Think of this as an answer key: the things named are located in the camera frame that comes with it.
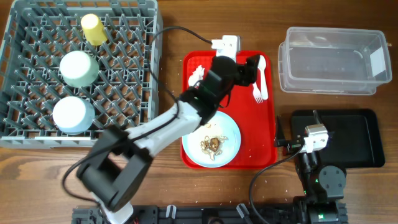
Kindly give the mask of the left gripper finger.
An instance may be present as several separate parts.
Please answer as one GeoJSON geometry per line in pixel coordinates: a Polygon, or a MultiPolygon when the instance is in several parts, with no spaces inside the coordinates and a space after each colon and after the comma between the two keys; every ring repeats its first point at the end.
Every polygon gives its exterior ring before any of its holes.
{"type": "Polygon", "coordinates": [[[249,86],[257,81],[257,69],[245,68],[241,72],[241,86],[249,86]]]}
{"type": "Polygon", "coordinates": [[[247,68],[257,69],[261,55],[256,54],[246,58],[247,68]]]}

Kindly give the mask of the white plastic spoon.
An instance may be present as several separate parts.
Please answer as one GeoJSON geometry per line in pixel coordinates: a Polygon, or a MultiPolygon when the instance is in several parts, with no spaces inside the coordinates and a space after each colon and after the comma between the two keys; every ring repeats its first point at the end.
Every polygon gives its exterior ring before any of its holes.
{"type": "Polygon", "coordinates": [[[260,55],[257,68],[260,71],[260,76],[261,76],[261,96],[263,100],[267,100],[269,97],[267,90],[266,76],[265,76],[266,67],[267,67],[267,62],[265,60],[265,57],[263,55],[260,55]]]}

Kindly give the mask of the white plastic fork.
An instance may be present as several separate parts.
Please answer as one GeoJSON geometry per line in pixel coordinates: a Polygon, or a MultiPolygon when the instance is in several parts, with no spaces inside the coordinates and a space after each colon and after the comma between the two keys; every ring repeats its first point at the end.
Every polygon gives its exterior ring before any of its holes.
{"type": "Polygon", "coordinates": [[[263,99],[262,99],[262,96],[261,96],[261,91],[258,88],[257,84],[253,83],[252,87],[253,87],[252,95],[253,95],[256,103],[262,103],[263,99]]]}

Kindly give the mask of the yellow plastic cup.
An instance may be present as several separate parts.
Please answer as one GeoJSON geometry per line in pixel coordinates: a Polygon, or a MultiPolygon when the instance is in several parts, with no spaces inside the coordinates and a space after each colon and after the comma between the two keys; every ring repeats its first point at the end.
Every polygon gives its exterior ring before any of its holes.
{"type": "Polygon", "coordinates": [[[99,46],[108,40],[104,25],[95,14],[87,14],[81,18],[81,26],[86,40],[93,46],[99,46]]]}

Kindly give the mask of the mint green bowl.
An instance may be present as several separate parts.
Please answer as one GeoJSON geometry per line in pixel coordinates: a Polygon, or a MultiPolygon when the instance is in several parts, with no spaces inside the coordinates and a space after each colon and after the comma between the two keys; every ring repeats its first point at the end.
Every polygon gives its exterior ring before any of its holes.
{"type": "Polygon", "coordinates": [[[90,86],[98,77],[98,62],[83,51],[67,53],[60,62],[60,73],[67,85],[75,88],[90,86]]]}

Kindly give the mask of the light blue small bowl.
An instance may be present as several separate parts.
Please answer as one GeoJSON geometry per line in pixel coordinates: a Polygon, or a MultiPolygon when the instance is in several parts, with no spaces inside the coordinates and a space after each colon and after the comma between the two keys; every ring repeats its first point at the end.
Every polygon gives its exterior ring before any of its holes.
{"type": "Polygon", "coordinates": [[[68,96],[54,106],[52,117],[59,130],[76,135],[87,131],[93,124],[95,109],[86,100],[68,96]]]}

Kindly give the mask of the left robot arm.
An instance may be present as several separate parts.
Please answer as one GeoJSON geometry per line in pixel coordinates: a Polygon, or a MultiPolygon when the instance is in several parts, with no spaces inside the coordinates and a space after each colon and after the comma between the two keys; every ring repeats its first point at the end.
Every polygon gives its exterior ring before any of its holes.
{"type": "Polygon", "coordinates": [[[238,64],[215,56],[205,78],[185,90],[173,107],[148,123],[121,130],[108,128],[81,160],[76,176],[89,190],[108,223],[127,223],[130,203],[156,155],[178,138],[194,132],[215,115],[234,86],[257,80],[259,55],[238,64]]]}

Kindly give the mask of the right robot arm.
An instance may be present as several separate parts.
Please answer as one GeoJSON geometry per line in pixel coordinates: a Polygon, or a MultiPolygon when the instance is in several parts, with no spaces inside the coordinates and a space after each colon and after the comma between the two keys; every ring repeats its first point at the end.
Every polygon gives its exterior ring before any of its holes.
{"type": "Polygon", "coordinates": [[[274,145],[283,148],[283,155],[292,156],[295,170],[302,183],[304,196],[294,197],[292,219],[295,223],[348,223],[344,198],[346,170],[336,165],[322,164],[319,153],[328,145],[331,132],[317,111],[316,124],[306,126],[302,135],[287,140],[277,118],[274,145]]]}

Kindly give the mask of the grey dishwasher rack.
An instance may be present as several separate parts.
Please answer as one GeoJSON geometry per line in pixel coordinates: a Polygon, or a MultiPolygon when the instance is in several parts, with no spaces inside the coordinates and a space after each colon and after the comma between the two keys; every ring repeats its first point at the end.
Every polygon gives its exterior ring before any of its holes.
{"type": "Polygon", "coordinates": [[[109,126],[130,128],[158,114],[163,26],[156,1],[14,1],[1,41],[1,146],[17,149],[90,147],[109,126]],[[81,18],[95,14],[108,40],[91,45],[81,18]],[[68,86],[63,56],[80,50],[99,64],[95,82],[68,86]],[[76,96],[91,103],[95,118],[83,133],[61,132],[56,103],[76,96]]]}

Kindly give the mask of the crumpled white napkin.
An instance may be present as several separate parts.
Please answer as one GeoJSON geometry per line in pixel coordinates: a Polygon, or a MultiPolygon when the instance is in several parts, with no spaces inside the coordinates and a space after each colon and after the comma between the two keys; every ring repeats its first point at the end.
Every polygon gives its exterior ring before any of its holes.
{"type": "Polygon", "coordinates": [[[194,86],[196,82],[203,79],[204,74],[205,74],[205,69],[202,67],[202,65],[197,66],[195,71],[188,78],[188,85],[194,86]]]}

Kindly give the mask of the red plastic tray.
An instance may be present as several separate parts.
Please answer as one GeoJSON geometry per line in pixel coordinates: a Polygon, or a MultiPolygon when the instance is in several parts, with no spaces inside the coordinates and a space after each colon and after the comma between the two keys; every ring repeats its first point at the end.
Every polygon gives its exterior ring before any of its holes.
{"type": "Polygon", "coordinates": [[[180,156],[185,165],[191,169],[227,169],[254,170],[262,169],[277,160],[277,149],[274,147],[275,113],[272,92],[271,61],[260,51],[243,50],[237,54],[237,62],[242,64],[248,57],[260,54],[266,60],[265,77],[269,97],[262,103],[256,103],[252,87],[236,86],[231,92],[231,99],[224,98],[220,108],[221,118],[225,120],[227,130],[237,137],[232,150],[215,157],[196,159],[189,149],[186,138],[182,138],[180,156]]]}

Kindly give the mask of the black plastic tray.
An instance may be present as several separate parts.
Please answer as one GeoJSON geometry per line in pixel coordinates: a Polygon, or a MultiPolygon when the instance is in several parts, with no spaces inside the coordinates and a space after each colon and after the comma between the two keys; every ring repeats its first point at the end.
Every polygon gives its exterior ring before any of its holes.
{"type": "Polygon", "coordinates": [[[370,109],[318,110],[329,131],[326,148],[307,156],[310,165],[339,168],[382,167],[385,156],[377,116],[370,109]]]}

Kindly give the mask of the light blue dinner plate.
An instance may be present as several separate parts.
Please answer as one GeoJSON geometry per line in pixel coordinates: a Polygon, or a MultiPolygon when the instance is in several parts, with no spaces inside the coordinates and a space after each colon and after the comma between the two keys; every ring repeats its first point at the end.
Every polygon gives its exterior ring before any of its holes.
{"type": "Polygon", "coordinates": [[[239,152],[241,146],[241,133],[235,121],[226,113],[216,112],[207,123],[216,123],[223,130],[223,134],[228,137],[222,145],[222,154],[215,157],[212,161],[210,157],[201,151],[200,142],[204,137],[203,126],[196,131],[182,137],[182,152],[193,161],[195,165],[206,168],[218,168],[230,163],[239,152]]]}

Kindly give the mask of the clear plastic bin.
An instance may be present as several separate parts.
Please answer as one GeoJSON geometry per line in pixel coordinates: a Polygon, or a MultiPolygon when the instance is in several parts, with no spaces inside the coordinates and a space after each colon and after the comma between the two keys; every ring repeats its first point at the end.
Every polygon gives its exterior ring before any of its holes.
{"type": "Polygon", "coordinates": [[[392,80],[385,35],[368,29],[290,27],[278,71],[286,93],[373,95],[392,80]]]}

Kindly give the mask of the food scraps on plate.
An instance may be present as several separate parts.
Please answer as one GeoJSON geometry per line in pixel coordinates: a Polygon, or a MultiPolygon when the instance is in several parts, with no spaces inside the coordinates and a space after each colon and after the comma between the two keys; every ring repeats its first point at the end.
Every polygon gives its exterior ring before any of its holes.
{"type": "Polygon", "coordinates": [[[203,131],[204,137],[200,142],[201,151],[214,161],[216,156],[222,154],[222,145],[228,140],[228,137],[223,134],[223,130],[216,123],[205,124],[203,131]]]}

